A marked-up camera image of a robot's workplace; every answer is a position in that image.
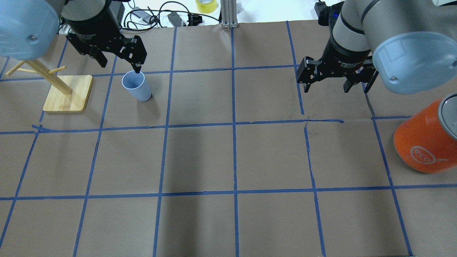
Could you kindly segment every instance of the plastic cup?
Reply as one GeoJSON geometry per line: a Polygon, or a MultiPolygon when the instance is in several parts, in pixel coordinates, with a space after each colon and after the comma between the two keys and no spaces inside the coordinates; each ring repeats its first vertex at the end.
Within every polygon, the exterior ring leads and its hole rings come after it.
{"type": "Polygon", "coordinates": [[[122,77],[122,86],[139,101],[145,102],[152,96],[151,88],[141,71],[140,73],[135,73],[134,70],[127,72],[122,77]]]}
{"type": "Polygon", "coordinates": [[[457,93],[405,121],[393,140],[400,158],[415,170],[439,173],[457,166],[457,93]]]}

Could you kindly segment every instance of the wooden mug tree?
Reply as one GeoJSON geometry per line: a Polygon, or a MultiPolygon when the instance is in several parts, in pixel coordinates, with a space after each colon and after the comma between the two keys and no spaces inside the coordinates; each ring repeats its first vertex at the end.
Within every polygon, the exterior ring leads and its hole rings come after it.
{"type": "Polygon", "coordinates": [[[44,103],[45,112],[81,112],[87,105],[93,77],[91,75],[57,76],[56,72],[66,69],[65,66],[54,70],[48,69],[38,59],[20,61],[6,75],[10,76],[15,71],[24,71],[39,74],[51,83],[48,97],[44,103]],[[33,70],[22,69],[27,64],[33,70]]]}

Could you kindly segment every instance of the light blue cup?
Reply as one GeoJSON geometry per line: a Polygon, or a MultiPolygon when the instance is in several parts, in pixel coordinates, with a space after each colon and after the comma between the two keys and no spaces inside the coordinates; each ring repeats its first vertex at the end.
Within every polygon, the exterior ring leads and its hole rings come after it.
{"type": "Polygon", "coordinates": [[[135,73],[134,70],[127,72],[122,77],[122,86],[139,101],[145,102],[152,96],[151,88],[141,71],[140,73],[135,73]]]}

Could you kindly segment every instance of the orange container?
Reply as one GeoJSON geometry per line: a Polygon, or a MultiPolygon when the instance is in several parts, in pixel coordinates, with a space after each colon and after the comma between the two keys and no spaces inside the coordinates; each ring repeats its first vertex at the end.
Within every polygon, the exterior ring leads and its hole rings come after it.
{"type": "Polygon", "coordinates": [[[400,158],[415,170],[439,173],[457,166],[457,93],[405,121],[393,141],[400,158]]]}

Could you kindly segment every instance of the black device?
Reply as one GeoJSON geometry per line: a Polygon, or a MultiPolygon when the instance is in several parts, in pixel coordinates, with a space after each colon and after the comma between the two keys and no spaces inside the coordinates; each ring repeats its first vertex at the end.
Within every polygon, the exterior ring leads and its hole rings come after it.
{"type": "Polygon", "coordinates": [[[173,26],[175,27],[186,27],[186,23],[184,22],[183,19],[181,19],[181,17],[179,16],[179,14],[177,12],[172,12],[170,13],[168,16],[168,19],[169,21],[171,22],[171,24],[173,24],[173,26]]]}
{"type": "Polygon", "coordinates": [[[315,61],[306,56],[298,67],[297,83],[305,84],[305,93],[309,91],[312,83],[330,77],[345,77],[347,79],[343,85],[345,93],[349,92],[353,85],[360,82],[367,83],[365,87],[365,93],[367,93],[378,75],[373,65],[372,56],[368,56],[370,50],[350,51],[340,46],[333,37],[333,29],[343,4],[344,2],[340,2],[329,7],[325,2],[317,2],[314,6],[319,17],[318,23],[322,26],[329,26],[330,38],[319,60],[315,61]]]}
{"type": "Polygon", "coordinates": [[[151,19],[151,15],[145,11],[142,11],[140,8],[137,6],[133,8],[134,12],[132,12],[133,15],[136,17],[142,19],[145,23],[150,24],[153,20],[151,19]]]}
{"type": "Polygon", "coordinates": [[[64,18],[73,30],[73,33],[67,34],[67,39],[78,53],[88,54],[103,68],[108,62],[103,52],[110,52],[128,61],[133,70],[139,73],[147,56],[143,41],[139,36],[127,38],[120,33],[110,4],[111,0],[107,0],[99,13],[89,19],[73,21],[64,18]]]}
{"type": "Polygon", "coordinates": [[[114,17],[116,18],[117,22],[121,24],[122,17],[124,16],[125,7],[122,2],[111,2],[110,9],[113,12],[114,17]]]}

